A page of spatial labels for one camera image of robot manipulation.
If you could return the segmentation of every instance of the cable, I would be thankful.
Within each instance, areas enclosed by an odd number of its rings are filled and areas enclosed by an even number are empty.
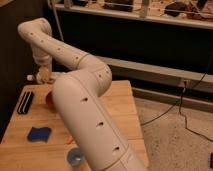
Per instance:
[[[184,119],[185,119],[185,126],[184,126],[184,128],[185,128],[187,131],[189,131],[189,132],[191,132],[191,133],[193,133],[193,134],[196,134],[196,135],[198,135],[199,137],[201,137],[201,138],[203,138],[203,139],[205,139],[205,140],[208,140],[208,141],[210,141],[210,142],[213,142],[213,139],[211,139],[211,138],[209,138],[209,137],[207,137],[207,136],[205,136],[205,135],[203,135],[203,134],[200,134],[200,133],[198,133],[198,132],[196,132],[196,131],[193,131],[193,130],[191,130],[190,128],[188,128],[188,118],[187,118],[186,115],[184,115],[184,114],[181,112],[181,108],[182,108],[182,104],[183,104],[183,96],[184,96],[184,93],[185,93],[185,90],[186,90],[186,86],[187,86],[187,84],[186,84],[186,82],[185,82],[185,83],[184,83],[184,90],[183,90],[183,92],[182,92],[182,94],[181,94],[181,97],[180,97],[180,105],[179,105],[179,114],[180,114],[180,116],[183,116]]]
[[[162,114],[160,114],[156,118],[153,118],[153,119],[151,119],[151,120],[149,120],[147,122],[141,123],[141,126],[145,126],[145,125],[150,124],[150,123],[154,122],[155,120],[161,118],[162,116],[167,114],[173,107],[175,107],[179,102],[180,102],[180,105],[182,105],[181,103],[182,103],[182,100],[183,100],[183,95],[186,92],[186,89],[193,90],[195,87],[197,87],[203,81],[204,77],[206,76],[206,74],[208,73],[208,71],[210,69],[210,66],[211,66],[211,63],[212,63],[212,59],[213,59],[213,52],[211,53],[211,57],[210,57],[210,59],[208,61],[205,73],[203,74],[203,76],[201,77],[201,79],[198,82],[196,82],[191,88],[187,88],[186,85],[185,85],[185,82],[184,82],[184,89],[183,89],[183,91],[182,91],[182,93],[180,95],[180,98],[172,106],[170,106],[165,112],[163,112]]]
[[[141,126],[147,125],[147,124],[149,124],[151,122],[154,122],[155,120],[161,118],[162,116],[164,116],[165,114],[167,114],[170,110],[172,110],[172,108],[175,107],[178,104],[179,101],[180,101],[180,99],[178,99],[173,105],[171,105],[165,112],[163,112],[162,114],[160,114],[159,116],[157,116],[154,119],[151,119],[151,120],[149,120],[149,121],[147,121],[145,123],[142,123]]]

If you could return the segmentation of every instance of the blue object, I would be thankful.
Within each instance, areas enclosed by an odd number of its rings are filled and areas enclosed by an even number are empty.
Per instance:
[[[79,148],[73,148],[67,154],[67,161],[71,166],[79,166],[83,159],[83,153]]]
[[[32,142],[34,141],[47,142],[51,131],[52,131],[51,128],[48,128],[48,127],[42,127],[42,128],[32,127],[27,136],[27,139]]]

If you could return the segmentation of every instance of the wooden table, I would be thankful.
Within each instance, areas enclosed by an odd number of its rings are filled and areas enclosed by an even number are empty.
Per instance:
[[[59,115],[45,103],[51,85],[27,85],[23,88],[8,128],[0,144],[1,171],[91,171],[86,161],[71,168],[66,157],[75,142],[67,144],[70,137]],[[18,115],[16,109],[24,91],[35,93],[27,115]],[[113,121],[127,137],[140,158],[148,166],[143,135],[129,81],[114,81],[100,98]],[[50,127],[48,142],[29,142],[27,135],[32,127]]]

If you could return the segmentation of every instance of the robot arm segment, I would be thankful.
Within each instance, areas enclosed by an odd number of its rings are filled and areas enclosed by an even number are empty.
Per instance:
[[[76,70],[55,81],[53,101],[91,169],[145,171],[98,99],[111,84],[109,67],[94,56],[50,37],[51,27],[43,18],[20,24],[18,31],[30,43],[38,65],[46,65],[52,56]]]

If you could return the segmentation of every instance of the wall outlet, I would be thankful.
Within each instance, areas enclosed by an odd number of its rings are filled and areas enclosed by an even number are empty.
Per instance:
[[[179,87],[185,87],[185,86],[188,87],[190,82],[191,82],[190,79],[181,78]]]

